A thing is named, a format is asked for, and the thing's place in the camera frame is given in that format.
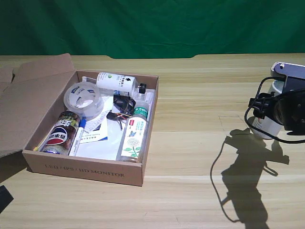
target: open cardboard box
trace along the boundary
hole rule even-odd
[[[142,186],[157,103],[157,76],[122,73],[136,77],[139,82],[147,84],[149,89],[155,89],[141,163],[33,151],[47,135],[59,114],[66,109],[63,103],[66,90],[80,82],[83,76],[96,78],[99,72],[75,70],[69,54],[25,63],[20,66],[13,81],[12,68],[2,68],[0,157],[22,151],[30,169],[35,173]]]

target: marker pen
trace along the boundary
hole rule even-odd
[[[78,127],[75,139],[73,141],[69,156],[76,156],[77,149],[78,149],[78,146],[80,145],[81,136],[82,136],[82,133],[84,132],[85,126],[86,126],[86,119],[82,119],[80,122],[80,126]]]

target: wooden table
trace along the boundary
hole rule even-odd
[[[0,66],[38,58],[0,56]],[[8,156],[0,160],[0,182],[14,200],[0,215],[0,228],[303,229],[304,144],[256,140],[243,120],[249,98],[276,61],[305,64],[305,54],[164,60],[73,56],[77,69],[160,76],[144,185],[34,174],[20,154]],[[280,137],[287,139],[284,132]],[[228,217],[243,223],[226,218],[211,184],[219,153],[215,187]],[[263,170],[265,160],[277,161],[267,164],[278,176]]]

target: green backdrop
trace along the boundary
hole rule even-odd
[[[305,52],[304,0],[0,0],[0,55]]]

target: snack can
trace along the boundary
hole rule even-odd
[[[81,119],[76,113],[62,112],[42,152],[68,155],[80,121]]]

